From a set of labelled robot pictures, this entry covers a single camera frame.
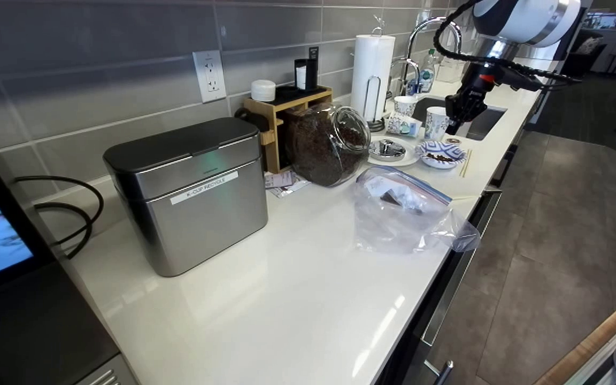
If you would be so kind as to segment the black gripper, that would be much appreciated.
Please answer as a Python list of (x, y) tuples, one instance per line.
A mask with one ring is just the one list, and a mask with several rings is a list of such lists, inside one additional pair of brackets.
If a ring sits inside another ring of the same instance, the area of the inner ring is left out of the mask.
[(473, 122), (488, 104), (486, 95), (497, 86), (497, 73), (481, 64), (470, 64), (455, 95), (444, 98), (444, 111), (449, 116), (449, 132), (455, 132), (464, 122)]

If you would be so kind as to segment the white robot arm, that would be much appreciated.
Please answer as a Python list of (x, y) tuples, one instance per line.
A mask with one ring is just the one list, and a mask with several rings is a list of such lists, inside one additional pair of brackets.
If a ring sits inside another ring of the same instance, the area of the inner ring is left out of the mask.
[(459, 5), (444, 23), (469, 11), (475, 29), (502, 45), (502, 50), (489, 46), (486, 53), (466, 55), (444, 51), (437, 43), (443, 55), (466, 61), (458, 91), (444, 98), (449, 132), (479, 117), (488, 110), (486, 95), (497, 86), (542, 89), (547, 80), (566, 81), (566, 75), (517, 64), (509, 51), (516, 45), (556, 45), (577, 23), (580, 9), (580, 0), (466, 0)]

